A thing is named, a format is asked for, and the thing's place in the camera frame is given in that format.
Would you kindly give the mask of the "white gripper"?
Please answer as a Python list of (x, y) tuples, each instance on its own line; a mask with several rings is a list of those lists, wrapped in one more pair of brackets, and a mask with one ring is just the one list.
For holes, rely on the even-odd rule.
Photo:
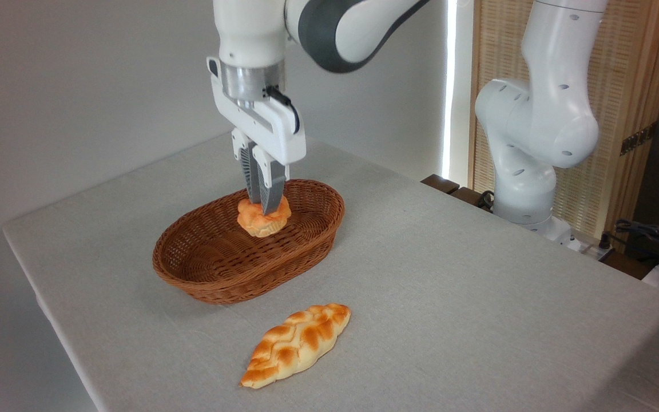
[(240, 162), (249, 200), (261, 203), (264, 215), (275, 213), (287, 179), (285, 165), (306, 156), (301, 115), (274, 97), (235, 101), (223, 92), (221, 62), (208, 57), (207, 63), (218, 112), (236, 127), (231, 133), (233, 154)]

